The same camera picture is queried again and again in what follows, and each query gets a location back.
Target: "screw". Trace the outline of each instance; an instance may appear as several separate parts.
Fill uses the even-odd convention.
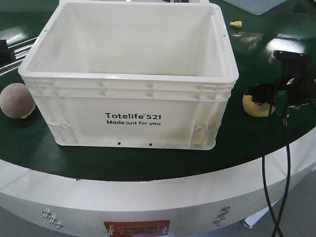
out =
[[[220,215],[217,216],[218,218],[220,218],[221,220],[225,220],[225,213],[221,213]]]
[[[53,215],[49,218],[49,223],[50,223],[50,224],[54,224],[55,221],[58,221],[55,217],[56,217],[56,215],[53,214]]]
[[[62,224],[61,224],[61,221],[58,221],[56,225],[56,229],[60,230],[60,228],[64,227]]]
[[[109,236],[112,237],[114,235],[114,233],[115,233],[115,230],[109,229],[108,233],[109,233]]]
[[[220,226],[221,225],[221,221],[214,221],[213,222],[216,226]]]
[[[168,227],[162,228],[162,233],[164,235],[167,235],[169,233],[169,228]]]
[[[229,211],[230,208],[231,208],[230,206],[225,206],[225,207],[222,208],[221,210],[222,210],[225,214],[227,214],[227,213],[230,213],[230,211]]]
[[[49,208],[46,208],[46,210],[45,210],[45,211],[42,211],[42,213],[43,213],[43,217],[44,217],[44,218],[47,218],[48,216],[51,215],[51,214],[49,213]]]

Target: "plastic storage bin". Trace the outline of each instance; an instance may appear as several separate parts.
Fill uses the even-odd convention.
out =
[[[203,150],[238,78],[210,3],[61,2],[19,73],[60,145]]]
[[[224,0],[254,15],[261,15],[286,0]]]

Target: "black bracket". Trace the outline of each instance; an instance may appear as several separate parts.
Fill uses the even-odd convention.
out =
[[[306,72],[311,57],[303,53],[274,51],[269,60],[283,65],[283,75],[274,82],[249,86],[245,95],[252,95],[252,101],[271,103],[278,91],[287,90],[292,107],[316,102],[316,66]]]
[[[14,50],[9,50],[5,39],[0,39],[0,67],[15,61]]]

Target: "white metal edge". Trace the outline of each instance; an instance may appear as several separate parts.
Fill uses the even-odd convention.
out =
[[[292,175],[290,188],[302,180],[314,165],[315,163]],[[285,180],[269,186],[271,201],[275,201],[283,195],[284,183]],[[81,237],[108,236],[103,225],[104,221],[134,222],[155,220],[170,220],[170,237],[190,236],[232,224],[261,210],[267,205],[262,189],[203,205],[159,211],[90,211],[69,209],[27,201],[2,193],[0,193],[0,200],[1,205],[11,213],[29,222],[54,230],[55,226],[48,223],[49,219],[42,218],[42,211],[49,208],[50,212],[56,214],[58,220],[62,221],[64,225],[59,231]],[[218,227],[213,222],[217,219],[217,215],[221,213],[221,209],[224,206],[231,207],[230,213],[225,216],[225,220]]]
[[[316,146],[310,142],[315,138],[314,128],[291,143],[292,174],[315,162]],[[285,149],[269,154],[266,159],[268,185],[284,180]],[[180,208],[233,198],[262,188],[261,159],[201,175],[145,182],[76,181],[22,168],[3,160],[0,160],[0,167],[1,193],[47,205],[84,210]]]

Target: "brown ball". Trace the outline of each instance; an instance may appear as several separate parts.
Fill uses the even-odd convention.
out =
[[[0,108],[12,119],[26,118],[35,106],[35,101],[24,84],[12,83],[0,94]]]

